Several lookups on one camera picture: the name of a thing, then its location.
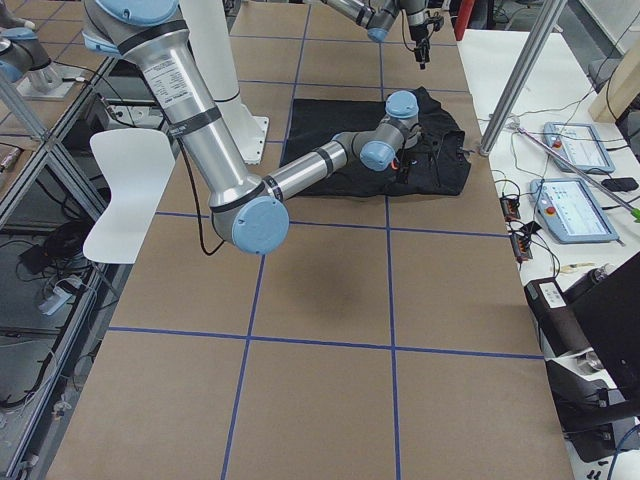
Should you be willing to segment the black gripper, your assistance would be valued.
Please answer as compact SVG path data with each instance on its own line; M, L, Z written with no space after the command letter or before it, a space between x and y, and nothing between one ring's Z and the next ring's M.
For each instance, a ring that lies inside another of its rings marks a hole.
M422 132L411 133L401 149L397 157L397 167L399 173L408 173L411 166L415 163L410 155L410 150L420 144L422 140Z
M430 61L430 44L427 42L427 23L425 21L410 23L409 33L416 45L414 48L415 59L420 63L420 68L425 69L426 64Z

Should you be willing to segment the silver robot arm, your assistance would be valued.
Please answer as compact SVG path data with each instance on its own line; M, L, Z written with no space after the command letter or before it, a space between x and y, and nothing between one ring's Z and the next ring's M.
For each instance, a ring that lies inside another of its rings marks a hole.
M397 152L419 137L419 104L405 90L386 101L373 131L343 132L293 162L260 177L244 160L247 151L227 108L215 101L214 66L235 72L226 21L214 17L210 37L197 29L193 7L180 1L86 1L87 48L136 65L210 189L209 207L218 236L239 250L265 255L285 240L290 217L285 200L360 161L373 171L392 164Z
M326 0L323 4L349 18L367 32L375 43L383 43L399 15L406 17L401 27L407 26L414 46L409 46L405 33L403 44L413 53L419 68L424 70L430 62L431 36L444 25L444 17L429 9L428 1L383 1L374 8L369 2L356 0Z

